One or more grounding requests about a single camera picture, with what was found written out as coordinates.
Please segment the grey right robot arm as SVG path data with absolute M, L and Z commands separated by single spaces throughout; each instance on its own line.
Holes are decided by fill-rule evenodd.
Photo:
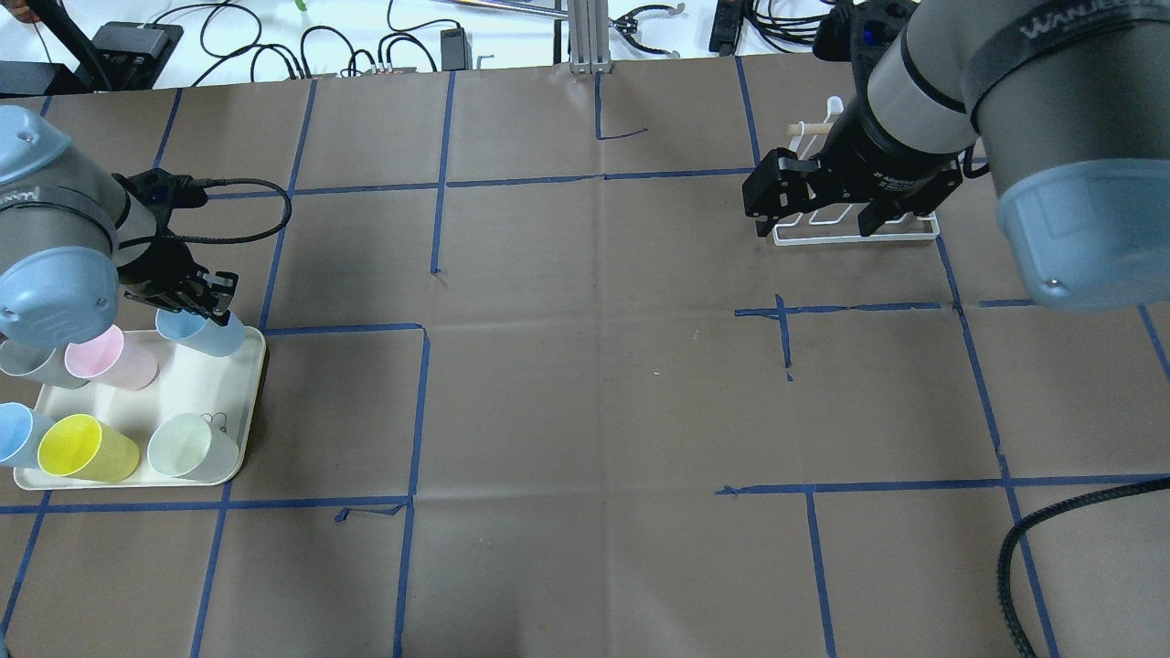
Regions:
M 814 54 L 856 92 L 818 155 L 777 148 L 748 176 L 760 237 L 832 205 L 860 205 L 860 237 L 931 214 L 980 145 L 1028 297 L 1166 301 L 1165 1 L 866 1 L 830 13 Z

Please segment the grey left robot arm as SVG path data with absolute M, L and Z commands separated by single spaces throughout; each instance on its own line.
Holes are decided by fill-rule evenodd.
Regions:
M 238 275 L 192 258 L 170 229 L 207 201 L 207 183 L 151 167 L 110 174 L 25 107 L 1 109 L 1 329 L 37 348 L 84 343 L 113 325 L 121 301 L 230 318 Z

